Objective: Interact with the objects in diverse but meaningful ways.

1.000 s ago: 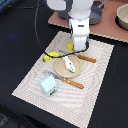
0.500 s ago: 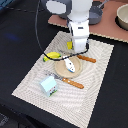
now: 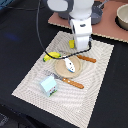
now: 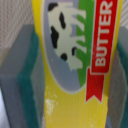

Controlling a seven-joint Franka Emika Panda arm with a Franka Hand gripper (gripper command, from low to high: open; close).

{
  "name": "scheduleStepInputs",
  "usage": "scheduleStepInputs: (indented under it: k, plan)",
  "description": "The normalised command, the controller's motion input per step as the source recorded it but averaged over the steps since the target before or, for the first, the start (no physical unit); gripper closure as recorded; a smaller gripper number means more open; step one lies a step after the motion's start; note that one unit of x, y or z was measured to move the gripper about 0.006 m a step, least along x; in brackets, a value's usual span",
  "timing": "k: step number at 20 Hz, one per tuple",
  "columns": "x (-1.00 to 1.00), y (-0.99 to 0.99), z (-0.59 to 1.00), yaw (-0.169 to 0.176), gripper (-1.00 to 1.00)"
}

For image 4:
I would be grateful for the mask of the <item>gripper grey left finger with green pad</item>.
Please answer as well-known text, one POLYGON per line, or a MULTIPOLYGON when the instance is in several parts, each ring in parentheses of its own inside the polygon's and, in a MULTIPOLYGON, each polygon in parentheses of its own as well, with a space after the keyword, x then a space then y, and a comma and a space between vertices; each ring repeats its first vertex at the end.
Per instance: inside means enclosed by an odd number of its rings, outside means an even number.
POLYGON ((0 66, 0 88, 10 128, 41 128, 44 69, 33 25, 24 25, 0 66))

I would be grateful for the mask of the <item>gripper grey right finger with green pad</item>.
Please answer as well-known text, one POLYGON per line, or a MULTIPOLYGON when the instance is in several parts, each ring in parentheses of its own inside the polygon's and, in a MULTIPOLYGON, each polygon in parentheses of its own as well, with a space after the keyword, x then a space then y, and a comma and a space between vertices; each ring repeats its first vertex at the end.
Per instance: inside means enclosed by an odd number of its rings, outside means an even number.
POLYGON ((110 79, 106 128, 128 128, 128 29, 119 30, 110 79))

